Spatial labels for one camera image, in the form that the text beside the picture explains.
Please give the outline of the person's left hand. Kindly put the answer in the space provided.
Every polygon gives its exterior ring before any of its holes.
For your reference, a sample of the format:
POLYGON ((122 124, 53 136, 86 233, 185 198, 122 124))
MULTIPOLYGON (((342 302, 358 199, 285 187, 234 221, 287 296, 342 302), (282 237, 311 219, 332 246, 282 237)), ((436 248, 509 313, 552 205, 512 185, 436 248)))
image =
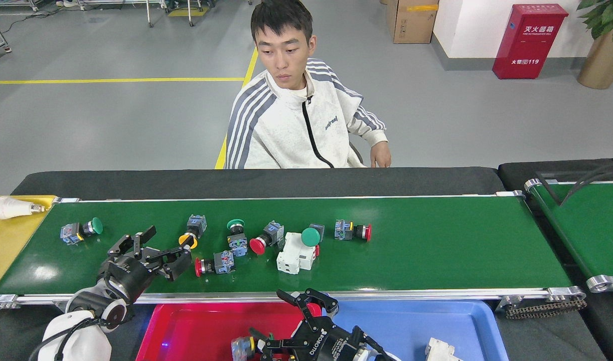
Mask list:
POLYGON ((392 155, 388 141, 377 142, 370 150, 370 167, 390 167, 392 155))

